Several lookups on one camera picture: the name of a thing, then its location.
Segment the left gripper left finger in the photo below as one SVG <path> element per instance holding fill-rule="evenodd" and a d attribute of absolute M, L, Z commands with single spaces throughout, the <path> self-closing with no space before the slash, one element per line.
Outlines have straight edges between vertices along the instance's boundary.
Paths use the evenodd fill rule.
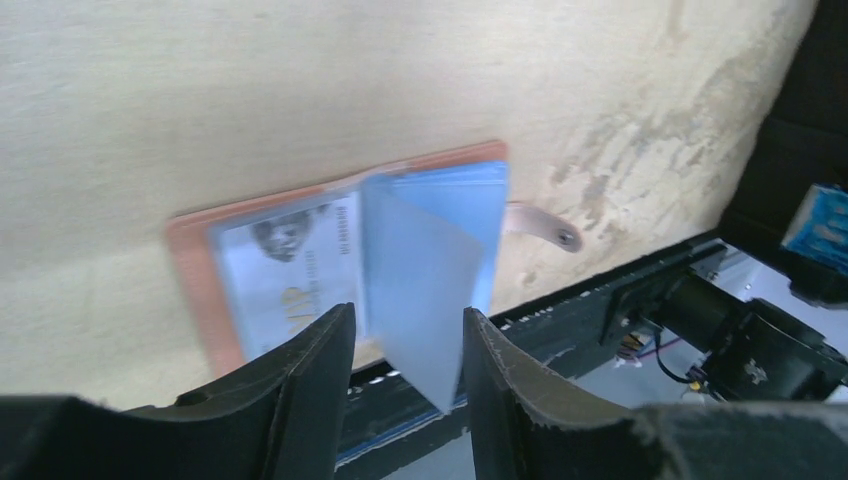
<path fill-rule="evenodd" d="M 351 375 L 355 311 L 340 304 L 289 342 L 167 407 L 75 396 L 1 400 L 5 479 L 330 479 Z"/>

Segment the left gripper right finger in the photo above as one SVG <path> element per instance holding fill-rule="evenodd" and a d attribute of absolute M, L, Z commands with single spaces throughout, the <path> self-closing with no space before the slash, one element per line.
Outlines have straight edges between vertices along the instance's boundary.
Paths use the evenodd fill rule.
<path fill-rule="evenodd" d="M 463 375 L 480 479 L 843 479 L 847 408 L 818 402 L 628 409 L 570 383 L 479 310 Z"/>

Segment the pink leather card holder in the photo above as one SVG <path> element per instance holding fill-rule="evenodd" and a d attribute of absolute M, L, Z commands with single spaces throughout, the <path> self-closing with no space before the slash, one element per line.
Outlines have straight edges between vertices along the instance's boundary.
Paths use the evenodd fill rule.
<path fill-rule="evenodd" d="M 245 359 L 208 235 L 225 222 L 321 194 L 360 196 L 362 292 L 356 340 L 382 357 L 442 412 L 453 408 L 462 364 L 463 312 L 487 311 L 502 236 L 582 249 L 579 230 L 508 198 L 501 141 L 390 163 L 321 185 L 181 215 L 166 241 L 218 374 Z"/>

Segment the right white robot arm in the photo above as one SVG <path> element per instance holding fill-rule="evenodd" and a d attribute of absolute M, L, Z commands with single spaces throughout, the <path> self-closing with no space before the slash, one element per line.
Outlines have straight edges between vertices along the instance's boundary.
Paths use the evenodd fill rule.
<path fill-rule="evenodd" d="M 658 348 L 668 330 L 704 354 L 677 383 L 722 401 L 823 401 L 847 383 L 847 359 L 822 334 L 777 306 L 742 301 L 694 270 L 660 272 L 618 289 L 606 312 L 602 345 L 647 328 Z"/>

